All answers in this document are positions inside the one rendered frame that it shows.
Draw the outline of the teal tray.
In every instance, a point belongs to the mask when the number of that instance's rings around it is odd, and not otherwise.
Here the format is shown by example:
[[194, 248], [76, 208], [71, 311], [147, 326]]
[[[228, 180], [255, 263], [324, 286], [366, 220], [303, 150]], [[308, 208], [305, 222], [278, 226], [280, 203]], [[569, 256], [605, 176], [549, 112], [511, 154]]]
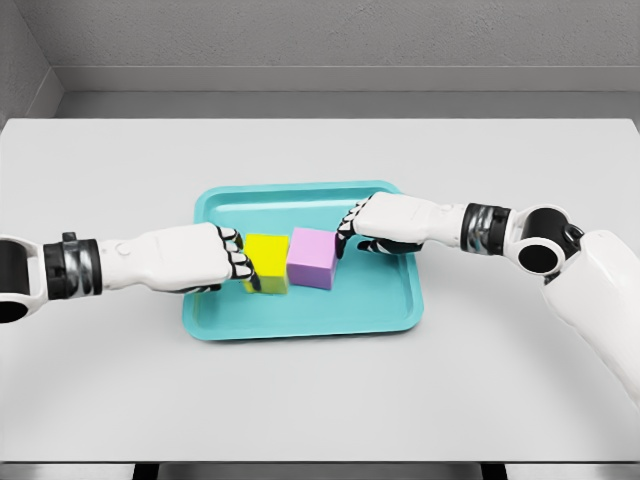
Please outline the teal tray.
[[[357, 201], [397, 190], [375, 180], [215, 187], [196, 201], [194, 220], [242, 235], [285, 235], [296, 226], [333, 232]], [[285, 295], [253, 294], [228, 281], [217, 292], [186, 295], [182, 323], [199, 340], [250, 340], [400, 332], [423, 312], [414, 256], [366, 253], [351, 241], [330, 290], [292, 286]]]

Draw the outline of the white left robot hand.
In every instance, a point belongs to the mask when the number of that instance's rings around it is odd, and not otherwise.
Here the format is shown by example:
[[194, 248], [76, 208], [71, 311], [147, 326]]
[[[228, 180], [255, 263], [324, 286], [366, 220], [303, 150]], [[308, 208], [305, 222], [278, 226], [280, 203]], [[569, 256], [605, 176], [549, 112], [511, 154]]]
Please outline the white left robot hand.
[[209, 222], [157, 230], [140, 237], [143, 284], [161, 292], [216, 290], [244, 280], [255, 291], [261, 281], [243, 252], [238, 230]]

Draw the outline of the pink cube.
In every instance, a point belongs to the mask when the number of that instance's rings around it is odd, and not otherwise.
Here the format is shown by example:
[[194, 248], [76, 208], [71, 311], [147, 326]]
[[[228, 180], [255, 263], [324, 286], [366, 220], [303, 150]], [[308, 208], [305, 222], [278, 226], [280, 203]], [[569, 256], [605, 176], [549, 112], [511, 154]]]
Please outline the pink cube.
[[333, 231], [294, 228], [286, 260], [292, 284], [331, 290], [337, 261]]

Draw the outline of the yellow cube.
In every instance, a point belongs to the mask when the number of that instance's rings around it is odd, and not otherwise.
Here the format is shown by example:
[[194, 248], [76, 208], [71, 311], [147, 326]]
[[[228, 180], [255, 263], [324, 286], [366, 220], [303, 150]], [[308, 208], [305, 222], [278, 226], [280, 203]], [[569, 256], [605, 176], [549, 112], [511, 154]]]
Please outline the yellow cube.
[[287, 294], [287, 255], [289, 237], [280, 235], [248, 234], [244, 253], [252, 261], [263, 294]]

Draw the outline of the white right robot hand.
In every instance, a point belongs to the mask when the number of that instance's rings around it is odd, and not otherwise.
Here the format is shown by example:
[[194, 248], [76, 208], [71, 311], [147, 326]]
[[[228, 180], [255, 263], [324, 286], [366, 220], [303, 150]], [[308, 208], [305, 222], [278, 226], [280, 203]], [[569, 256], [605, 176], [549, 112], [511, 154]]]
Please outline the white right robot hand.
[[422, 249], [428, 239], [430, 218], [437, 205], [404, 194], [376, 192], [358, 201], [342, 218], [336, 230], [338, 259], [344, 256], [347, 242], [354, 236], [367, 237], [359, 250], [402, 255]]

